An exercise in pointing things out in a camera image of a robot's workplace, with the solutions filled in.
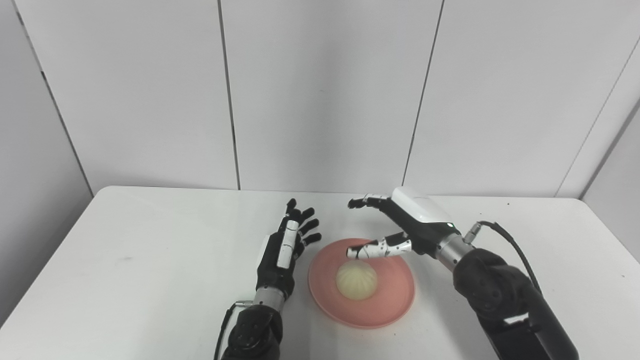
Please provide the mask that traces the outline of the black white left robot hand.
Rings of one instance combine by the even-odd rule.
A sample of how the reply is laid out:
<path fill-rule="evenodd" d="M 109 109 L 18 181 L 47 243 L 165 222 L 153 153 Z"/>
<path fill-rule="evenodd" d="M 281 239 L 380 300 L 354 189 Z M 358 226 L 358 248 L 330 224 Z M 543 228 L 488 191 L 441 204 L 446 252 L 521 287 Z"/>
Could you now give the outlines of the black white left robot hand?
<path fill-rule="evenodd" d="M 319 232 L 309 233 L 320 225 L 314 214 L 312 207 L 298 209 L 295 198 L 286 203 L 285 215 L 276 232 L 269 236 L 257 267 L 256 290 L 277 289 L 288 300 L 295 288 L 293 273 L 297 260 L 309 245 L 322 239 Z"/>

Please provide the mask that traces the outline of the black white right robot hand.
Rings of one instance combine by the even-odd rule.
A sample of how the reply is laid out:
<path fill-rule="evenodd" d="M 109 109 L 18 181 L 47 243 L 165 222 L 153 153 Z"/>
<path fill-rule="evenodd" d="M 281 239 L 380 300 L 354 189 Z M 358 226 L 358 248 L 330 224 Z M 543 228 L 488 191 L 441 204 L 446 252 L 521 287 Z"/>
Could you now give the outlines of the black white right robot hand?
<path fill-rule="evenodd" d="M 366 194 L 353 198 L 348 208 L 375 208 L 400 228 L 365 244 L 350 246 L 346 257 L 353 260 L 386 258 L 414 252 L 437 258 L 450 242 L 461 242 L 462 234 L 450 216 L 435 201 L 409 187 L 396 187 L 391 195 Z"/>

